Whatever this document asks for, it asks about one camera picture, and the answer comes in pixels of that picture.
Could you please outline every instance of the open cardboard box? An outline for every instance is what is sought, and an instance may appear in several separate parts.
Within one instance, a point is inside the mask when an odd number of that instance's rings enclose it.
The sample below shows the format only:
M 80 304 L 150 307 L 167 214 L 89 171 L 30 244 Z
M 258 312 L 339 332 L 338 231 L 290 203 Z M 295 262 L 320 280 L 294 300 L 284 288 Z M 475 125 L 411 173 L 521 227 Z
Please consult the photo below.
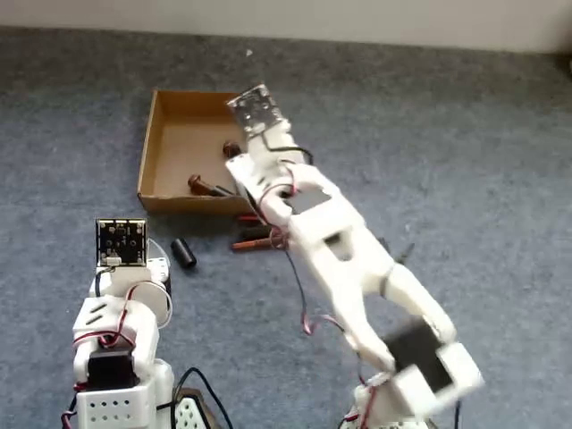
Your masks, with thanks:
M 137 194 L 148 212 L 202 212 L 236 215 L 250 212 L 240 197 L 203 197 L 190 193 L 187 180 L 235 190 L 224 166 L 223 144 L 243 145 L 243 135 L 225 102 L 233 93 L 156 90 L 147 123 Z

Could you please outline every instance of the gray carpet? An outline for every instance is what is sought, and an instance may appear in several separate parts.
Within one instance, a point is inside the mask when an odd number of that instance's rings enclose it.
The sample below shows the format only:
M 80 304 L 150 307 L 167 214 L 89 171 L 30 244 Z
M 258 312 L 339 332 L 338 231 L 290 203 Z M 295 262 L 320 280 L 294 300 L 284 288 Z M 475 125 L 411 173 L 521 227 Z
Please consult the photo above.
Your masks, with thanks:
M 135 186 L 151 88 L 258 80 L 374 233 L 395 251 L 416 243 L 409 265 L 488 382 L 462 427 L 568 425 L 572 84 L 551 58 L 1 29 L 0 61 L 2 427 L 57 427 L 71 398 L 93 219 L 145 214 Z M 238 428 L 334 428 L 356 359 L 329 326 L 301 333 L 284 255 L 234 256 L 227 219 L 151 225 L 164 245 L 187 237 L 199 259 L 195 273 L 174 270 L 158 356 L 176 374 L 202 368 Z M 327 309 L 303 277 L 312 308 Z M 404 319 L 382 299 L 367 306 L 379 332 Z M 452 412 L 437 422 L 451 427 Z

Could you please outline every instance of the red wire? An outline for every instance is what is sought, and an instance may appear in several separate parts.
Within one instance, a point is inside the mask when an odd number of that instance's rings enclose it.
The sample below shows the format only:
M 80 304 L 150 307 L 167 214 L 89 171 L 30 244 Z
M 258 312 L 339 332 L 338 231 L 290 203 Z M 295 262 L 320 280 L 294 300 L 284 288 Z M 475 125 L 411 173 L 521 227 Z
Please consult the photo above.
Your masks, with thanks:
M 131 289 L 129 289 L 129 291 L 127 292 L 127 297 L 125 299 L 125 305 L 123 306 L 123 311 L 119 317 L 119 323 L 117 324 L 117 331 L 114 334 L 113 338 L 108 341 L 105 339 L 105 337 L 100 337 L 99 342 L 104 347 L 115 346 L 117 344 L 117 341 L 122 337 L 122 335 L 120 336 L 120 334 L 123 331 L 123 325 L 125 323 L 125 317 L 127 317 L 127 302 L 130 301 L 131 298 L 133 298 L 133 292 L 135 292 L 135 289 L 137 289 L 138 286 L 139 286 L 139 284 L 136 284 Z
M 367 429 L 367 419 L 369 418 L 369 414 L 372 411 L 372 406 L 374 405 L 374 399 L 375 399 L 375 394 L 377 393 L 377 389 L 372 386 L 369 391 L 371 393 L 369 394 L 369 400 L 367 401 L 366 405 L 366 412 L 364 413 L 364 419 L 362 420 L 359 429 Z
M 84 333 L 83 335 L 80 335 L 78 338 L 76 338 L 73 341 L 73 344 L 77 344 L 78 342 L 91 337 L 103 337 L 104 335 L 115 335 L 115 334 L 119 335 L 121 338 L 127 341 L 132 347 L 135 347 L 135 343 L 133 342 L 133 340 L 126 337 L 121 332 L 116 332 L 116 331 L 94 331 L 94 332 Z
M 64 411 L 62 414 L 62 426 L 64 429 L 72 429 L 72 425 L 70 424 L 70 417 L 75 416 L 74 412 L 71 411 Z

